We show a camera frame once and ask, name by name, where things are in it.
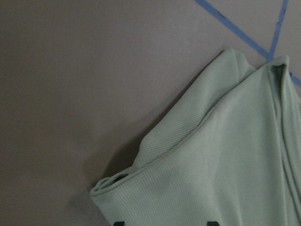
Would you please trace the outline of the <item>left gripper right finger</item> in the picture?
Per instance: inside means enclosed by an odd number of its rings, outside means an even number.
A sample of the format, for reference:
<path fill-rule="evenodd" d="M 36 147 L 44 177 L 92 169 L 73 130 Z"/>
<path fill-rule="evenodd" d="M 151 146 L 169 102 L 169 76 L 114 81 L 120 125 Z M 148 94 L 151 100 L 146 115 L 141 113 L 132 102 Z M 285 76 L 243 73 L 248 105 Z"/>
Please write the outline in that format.
<path fill-rule="evenodd" d="M 207 221 L 207 226 L 218 226 L 218 222 L 217 221 Z"/>

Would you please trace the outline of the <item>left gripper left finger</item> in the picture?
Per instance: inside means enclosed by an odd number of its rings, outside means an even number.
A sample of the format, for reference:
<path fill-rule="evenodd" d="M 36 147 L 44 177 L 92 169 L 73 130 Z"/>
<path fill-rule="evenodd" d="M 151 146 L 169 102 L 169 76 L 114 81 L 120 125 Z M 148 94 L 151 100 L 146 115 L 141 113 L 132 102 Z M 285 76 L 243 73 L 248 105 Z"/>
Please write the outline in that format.
<path fill-rule="evenodd" d="M 124 226 L 125 222 L 124 221 L 117 221 L 114 223 L 114 226 Z"/>

